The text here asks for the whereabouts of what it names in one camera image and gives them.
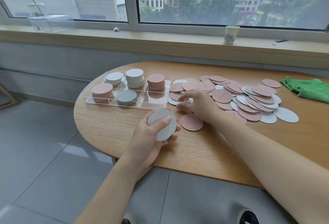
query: wooden windowsill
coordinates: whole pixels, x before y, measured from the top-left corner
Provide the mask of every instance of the wooden windowsill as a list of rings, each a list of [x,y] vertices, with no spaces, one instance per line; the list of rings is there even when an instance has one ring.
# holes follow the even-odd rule
[[[82,28],[49,34],[2,25],[0,41],[329,69],[329,44],[317,42],[237,37],[226,45],[218,36]]]

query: forearm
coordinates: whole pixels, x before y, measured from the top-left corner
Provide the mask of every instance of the forearm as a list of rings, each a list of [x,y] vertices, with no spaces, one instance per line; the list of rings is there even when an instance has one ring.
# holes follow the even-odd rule
[[[138,177],[123,155],[74,223],[120,224]]]
[[[329,171],[298,153],[216,114],[215,126],[238,151],[267,191],[300,223],[329,218]]]

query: wooden table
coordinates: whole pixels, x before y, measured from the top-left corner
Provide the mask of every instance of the wooden table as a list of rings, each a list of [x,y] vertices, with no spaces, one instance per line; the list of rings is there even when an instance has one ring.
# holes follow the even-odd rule
[[[146,74],[171,74],[173,80],[220,75],[246,85],[259,85],[265,78],[279,81],[286,76],[304,80],[320,78],[329,82],[326,78],[298,72],[162,61],[129,64],[115,70],[132,68],[140,68]],[[87,104],[83,92],[74,107],[74,119],[81,135],[95,148],[119,158],[137,122],[147,110]],[[284,86],[277,89],[277,95],[282,99],[281,106],[295,112],[299,122],[287,123],[278,119],[274,124],[266,124],[248,121],[247,126],[329,169],[329,104],[299,98]],[[184,114],[175,106],[169,107],[178,118]],[[176,143],[162,148],[154,167],[262,188],[239,154],[208,124],[197,132],[182,129]]]

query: paper cup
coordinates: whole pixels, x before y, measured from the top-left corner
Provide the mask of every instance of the paper cup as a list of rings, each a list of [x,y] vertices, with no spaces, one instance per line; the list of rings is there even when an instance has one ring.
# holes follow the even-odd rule
[[[224,43],[229,45],[233,44],[239,29],[239,26],[226,26]]]

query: person's right hand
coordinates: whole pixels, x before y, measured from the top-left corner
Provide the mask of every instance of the person's right hand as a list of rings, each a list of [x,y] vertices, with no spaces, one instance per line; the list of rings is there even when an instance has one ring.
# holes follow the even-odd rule
[[[215,116],[220,114],[218,106],[206,91],[189,90],[183,93],[178,100],[182,101],[193,98],[193,103],[187,100],[185,103],[178,104],[177,109],[188,109],[192,111],[202,121],[212,124]]]

